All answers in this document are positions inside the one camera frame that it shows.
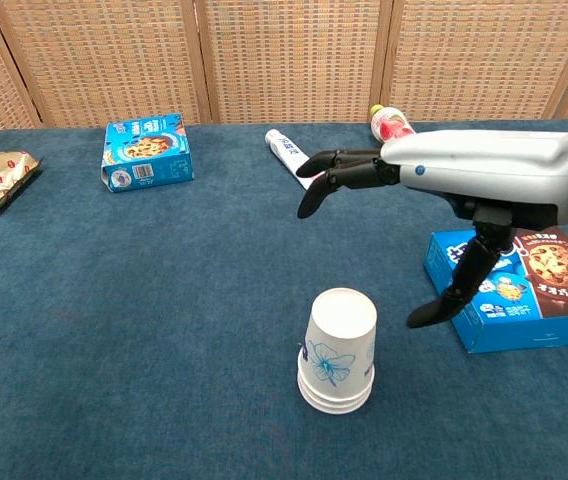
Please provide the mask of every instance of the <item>blue table cloth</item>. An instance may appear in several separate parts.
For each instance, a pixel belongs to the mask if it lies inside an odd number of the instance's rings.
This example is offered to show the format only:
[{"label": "blue table cloth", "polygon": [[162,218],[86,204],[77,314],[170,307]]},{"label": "blue table cloth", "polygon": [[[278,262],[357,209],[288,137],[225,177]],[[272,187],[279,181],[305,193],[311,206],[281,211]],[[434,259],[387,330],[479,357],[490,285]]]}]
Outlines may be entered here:
[{"label": "blue table cloth", "polygon": [[[0,132],[43,159],[0,213],[0,479],[568,479],[568,347],[469,355],[450,323],[404,325],[434,295],[429,234],[470,223],[402,186],[298,220],[272,127],[308,154],[376,145],[367,125],[192,126],[193,182],[113,194],[102,129]],[[296,385],[336,286],[378,310],[373,391],[345,416]]]}]

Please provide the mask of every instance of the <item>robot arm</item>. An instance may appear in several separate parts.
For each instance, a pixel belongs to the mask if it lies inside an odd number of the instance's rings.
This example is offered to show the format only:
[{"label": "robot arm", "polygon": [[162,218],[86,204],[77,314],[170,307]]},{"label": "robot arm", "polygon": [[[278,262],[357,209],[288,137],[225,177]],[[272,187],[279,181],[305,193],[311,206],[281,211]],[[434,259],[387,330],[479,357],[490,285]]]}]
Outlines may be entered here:
[{"label": "robot arm", "polygon": [[341,186],[402,183],[445,198],[456,216],[473,221],[476,236],[451,285],[410,314],[411,328],[459,313],[510,249],[514,228],[568,224],[568,133],[440,130],[394,140],[381,150],[320,152],[297,175],[321,172],[300,204],[299,218],[312,215]]}]

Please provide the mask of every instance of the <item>cookie box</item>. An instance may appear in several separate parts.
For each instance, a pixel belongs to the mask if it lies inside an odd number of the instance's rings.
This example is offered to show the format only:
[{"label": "cookie box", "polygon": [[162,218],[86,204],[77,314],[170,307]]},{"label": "cookie box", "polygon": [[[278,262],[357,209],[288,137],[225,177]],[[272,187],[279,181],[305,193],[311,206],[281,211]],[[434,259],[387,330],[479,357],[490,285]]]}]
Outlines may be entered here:
[{"label": "cookie box", "polygon": [[[424,265],[438,292],[474,235],[431,235]],[[470,353],[568,345],[568,235],[559,228],[518,230],[453,325]]]},{"label": "cookie box", "polygon": [[101,173],[112,192],[193,180],[182,116],[174,113],[109,123]]}]

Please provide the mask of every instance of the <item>paper cup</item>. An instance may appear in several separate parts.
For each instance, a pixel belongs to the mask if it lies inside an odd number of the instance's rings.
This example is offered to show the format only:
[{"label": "paper cup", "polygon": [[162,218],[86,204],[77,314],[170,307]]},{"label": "paper cup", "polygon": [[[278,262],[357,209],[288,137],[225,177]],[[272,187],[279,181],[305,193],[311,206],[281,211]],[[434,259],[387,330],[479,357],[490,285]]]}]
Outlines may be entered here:
[{"label": "paper cup", "polygon": [[375,377],[376,322],[375,305],[356,290],[333,288],[315,299],[297,359],[297,384],[309,404],[340,414],[366,401]]}]

